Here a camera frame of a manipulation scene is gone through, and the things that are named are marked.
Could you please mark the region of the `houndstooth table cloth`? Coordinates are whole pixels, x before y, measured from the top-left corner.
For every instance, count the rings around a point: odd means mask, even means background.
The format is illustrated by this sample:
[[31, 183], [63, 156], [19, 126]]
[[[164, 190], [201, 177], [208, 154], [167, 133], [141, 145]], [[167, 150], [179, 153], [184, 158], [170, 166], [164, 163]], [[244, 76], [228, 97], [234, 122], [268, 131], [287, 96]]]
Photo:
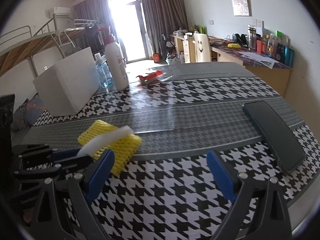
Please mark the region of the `houndstooth table cloth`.
[[[25, 144], [58, 150], [79, 146], [78, 136], [97, 120], [130, 126], [142, 143], [118, 176], [110, 176], [92, 208], [112, 239], [210, 239], [230, 207], [206, 164], [213, 150], [255, 179], [276, 177], [291, 223], [311, 209], [319, 189], [319, 143], [309, 126], [264, 80], [234, 63], [163, 68], [163, 78], [98, 93], [73, 116], [44, 112]], [[268, 146], [242, 107], [266, 101], [306, 153], [302, 165], [281, 174]]]

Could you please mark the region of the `right grey curtain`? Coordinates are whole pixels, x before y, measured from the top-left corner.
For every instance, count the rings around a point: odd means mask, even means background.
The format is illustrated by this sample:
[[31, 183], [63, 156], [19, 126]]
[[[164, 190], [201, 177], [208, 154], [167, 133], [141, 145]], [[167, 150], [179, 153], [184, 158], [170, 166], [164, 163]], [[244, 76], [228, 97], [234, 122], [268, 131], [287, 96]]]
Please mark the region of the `right grey curtain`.
[[187, 29], [187, 15], [183, 0], [142, 0], [147, 33], [152, 51], [160, 53], [158, 41], [179, 28]]

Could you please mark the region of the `yellow foam net sleeve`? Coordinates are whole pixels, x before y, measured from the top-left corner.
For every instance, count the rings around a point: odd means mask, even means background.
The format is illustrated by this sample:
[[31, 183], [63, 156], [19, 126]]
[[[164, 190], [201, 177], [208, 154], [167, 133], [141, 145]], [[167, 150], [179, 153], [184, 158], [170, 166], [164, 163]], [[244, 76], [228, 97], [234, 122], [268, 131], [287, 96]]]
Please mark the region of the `yellow foam net sleeve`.
[[[91, 124], [91, 126], [88, 129], [86, 129], [78, 136], [78, 143], [81, 146], [84, 146], [94, 137], [103, 133], [114, 131], [116, 129], [118, 129], [118, 127], [106, 123], [102, 120], [97, 120], [93, 122], [93, 124]], [[135, 134], [131, 134], [127, 137], [124, 137], [116, 142], [107, 145], [106, 147], [101, 148], [93, 155], [92, 158], [94, 160], [98, 160], [105, 150], [112, 150], [115, 155], [115, 161], [111, 173], [114, 176], [119, 176], [120, 173], [124, 170], [125, 166], [130, 161], [130, 159], [137, 152], [141, 143], [141, 137]]]

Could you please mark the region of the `red snack packet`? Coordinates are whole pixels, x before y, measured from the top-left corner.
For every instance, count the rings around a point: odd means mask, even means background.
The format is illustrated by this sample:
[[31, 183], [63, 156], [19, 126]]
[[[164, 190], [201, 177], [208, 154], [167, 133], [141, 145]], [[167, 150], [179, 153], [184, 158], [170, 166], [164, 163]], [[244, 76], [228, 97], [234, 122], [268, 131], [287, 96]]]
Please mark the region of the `red snack packet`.
[[139, 79], [139, 82], [141, 85], [147, 85], [158, 80], [158, 78], [161, 77], [162, 75], [163, 75], [163, 72], [161, 70], [157, 70], [155, 72], [146, 74], [145, 76], [142, 76], [142, 75], [136, 76], [136, 78]]

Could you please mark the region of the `metal bunk bed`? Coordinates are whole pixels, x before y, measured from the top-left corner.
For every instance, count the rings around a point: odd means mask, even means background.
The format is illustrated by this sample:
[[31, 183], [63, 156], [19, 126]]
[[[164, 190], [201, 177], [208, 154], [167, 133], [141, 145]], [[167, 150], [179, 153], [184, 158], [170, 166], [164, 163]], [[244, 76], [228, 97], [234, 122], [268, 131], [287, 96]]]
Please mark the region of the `metal bunk bed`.
[[98, 24], [98, 20], [72, 19], [71, 16], [51, 17], [38, 31], [24, 25], [1, 35], [1, 75], [25, 60], [55, 47], [65, 58], [63, 48], [75, 47], [74, 40], [85, 30]]

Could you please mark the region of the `papers on desk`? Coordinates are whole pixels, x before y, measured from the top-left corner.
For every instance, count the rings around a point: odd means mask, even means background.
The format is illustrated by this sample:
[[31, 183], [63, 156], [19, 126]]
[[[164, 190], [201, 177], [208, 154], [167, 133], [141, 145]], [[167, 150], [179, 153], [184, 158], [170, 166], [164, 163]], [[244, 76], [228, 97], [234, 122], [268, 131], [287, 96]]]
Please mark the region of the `papers on desk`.
[[276, 64], [276, 60], [253, 52], [240, 52], [240, 56], [246, 59], [257, 61], [263, 66], [268, 67], [270, 69], [272, 69]]

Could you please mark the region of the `teal cans on desk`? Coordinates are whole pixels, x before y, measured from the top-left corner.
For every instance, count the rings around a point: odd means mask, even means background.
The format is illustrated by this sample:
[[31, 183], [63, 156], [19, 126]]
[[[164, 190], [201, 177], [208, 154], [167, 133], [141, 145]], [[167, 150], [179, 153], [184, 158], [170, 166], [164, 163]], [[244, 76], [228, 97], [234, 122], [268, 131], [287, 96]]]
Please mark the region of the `teal cans on desk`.
[[294, 62], [295, 51], [288, 46], [278, 44], [276, 51], [276, 60], [287, 67], [292, 68]]

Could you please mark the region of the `wooden desk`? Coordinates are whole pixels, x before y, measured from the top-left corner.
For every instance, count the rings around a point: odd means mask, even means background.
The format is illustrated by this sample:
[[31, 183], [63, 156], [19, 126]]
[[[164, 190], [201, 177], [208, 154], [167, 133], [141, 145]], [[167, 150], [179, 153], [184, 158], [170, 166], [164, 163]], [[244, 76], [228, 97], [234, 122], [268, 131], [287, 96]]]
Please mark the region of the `wooden desk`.
[[[196, 62], [196, 48], [193, 37], [170, 35], [175, 42], [176, 52], [184, 53], [186, 63]], [[221, 39], [209, 36], [212, 58], [217, 62], [234, 62], [246, 68], [256, 76], [263, 79], [267, 84], [274, 88], [281, 96], [286, 93], [292, 68], [275, 62], [272, 68], [261, 64], [260, 62], [242, 56], [249, 52], [247, 48], [229, 48], [227, 43]]]

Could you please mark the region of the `blue plaid quilt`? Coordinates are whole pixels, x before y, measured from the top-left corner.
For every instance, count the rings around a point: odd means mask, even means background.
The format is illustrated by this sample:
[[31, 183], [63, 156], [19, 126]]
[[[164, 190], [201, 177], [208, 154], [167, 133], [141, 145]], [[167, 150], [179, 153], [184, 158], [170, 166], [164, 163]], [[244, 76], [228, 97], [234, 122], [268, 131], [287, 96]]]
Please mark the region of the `blue plaid quilt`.
[[11, 131], [15, 133], [33, 126], [45, 110], [43, 101], [38, 93], [30, 100], [25, 99], [14, 112]]

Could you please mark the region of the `anime wall picture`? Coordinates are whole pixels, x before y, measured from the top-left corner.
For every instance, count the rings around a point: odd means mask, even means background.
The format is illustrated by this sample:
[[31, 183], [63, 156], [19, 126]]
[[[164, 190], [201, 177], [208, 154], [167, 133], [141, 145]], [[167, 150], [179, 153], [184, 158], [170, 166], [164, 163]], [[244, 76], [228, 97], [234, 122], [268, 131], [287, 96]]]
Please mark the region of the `anime wall picture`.
[[231, 0], [234, 16], [250, 16], [250, 7], [248, 0]]

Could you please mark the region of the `white lotion pump bottle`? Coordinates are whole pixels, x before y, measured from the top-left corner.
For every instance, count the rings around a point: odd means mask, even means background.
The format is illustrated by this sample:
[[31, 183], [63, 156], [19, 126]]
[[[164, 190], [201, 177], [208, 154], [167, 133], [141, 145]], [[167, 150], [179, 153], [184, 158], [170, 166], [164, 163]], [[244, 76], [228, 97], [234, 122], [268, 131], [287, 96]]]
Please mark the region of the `white lotion pump bottle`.
[[98, 31], [103, 33], [104, 53], [109, 71], [114, 80], [114, 85], [118, 91], [125, 90], [129, 86], [129, 80], [120, 46], [111, 33], [110, 26], [102, 27]]

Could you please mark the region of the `dark green phone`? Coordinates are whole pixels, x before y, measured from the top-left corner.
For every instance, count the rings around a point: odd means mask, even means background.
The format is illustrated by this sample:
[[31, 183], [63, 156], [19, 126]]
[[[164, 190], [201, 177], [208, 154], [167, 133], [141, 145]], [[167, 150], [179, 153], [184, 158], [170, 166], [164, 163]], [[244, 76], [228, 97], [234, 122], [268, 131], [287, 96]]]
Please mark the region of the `dark green phone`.
[[281, 172], [288, 175], [296, 170], [305, 160], [305, 152], [280, 115], [266, 101], [245, 103], [242, 109], [268, 145]]

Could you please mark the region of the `white air conditioner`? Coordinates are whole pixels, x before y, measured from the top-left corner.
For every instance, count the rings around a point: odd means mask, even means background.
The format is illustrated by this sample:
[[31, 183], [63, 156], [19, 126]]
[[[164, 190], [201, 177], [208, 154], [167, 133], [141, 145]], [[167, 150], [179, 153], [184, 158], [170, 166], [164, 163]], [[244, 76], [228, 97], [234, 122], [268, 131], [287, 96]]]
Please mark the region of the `white air conditioner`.
[[71, 14], [71, 9], [68, 7], [53, 7], [49, 10], [49, 16], [53, 17], [56, 16], [69, 16]]

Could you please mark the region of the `white foam box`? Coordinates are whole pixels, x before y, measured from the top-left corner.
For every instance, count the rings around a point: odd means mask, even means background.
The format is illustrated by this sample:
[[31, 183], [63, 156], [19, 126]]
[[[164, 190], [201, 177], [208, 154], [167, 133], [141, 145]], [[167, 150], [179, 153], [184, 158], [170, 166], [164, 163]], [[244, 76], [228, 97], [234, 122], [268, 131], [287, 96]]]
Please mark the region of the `white foam box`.
[[33, 84], [51, 116], [78, 114], [100, 87], [91, 48], [58, 61]]

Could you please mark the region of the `white foam strip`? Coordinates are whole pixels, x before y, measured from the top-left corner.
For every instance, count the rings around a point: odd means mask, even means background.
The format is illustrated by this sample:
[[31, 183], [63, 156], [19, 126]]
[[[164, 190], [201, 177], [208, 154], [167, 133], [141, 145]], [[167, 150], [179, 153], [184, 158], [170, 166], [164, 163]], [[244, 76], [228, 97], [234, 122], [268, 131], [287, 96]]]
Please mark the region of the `white foam strip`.
[[101, 148], [131, 134], [133, 134], [133, 130], [129, 126], [124, 126], [114, 131], [100, 134], [82, 146], [76, 156], [83, 157], [89, 155], [93, 157], [93, 155]]

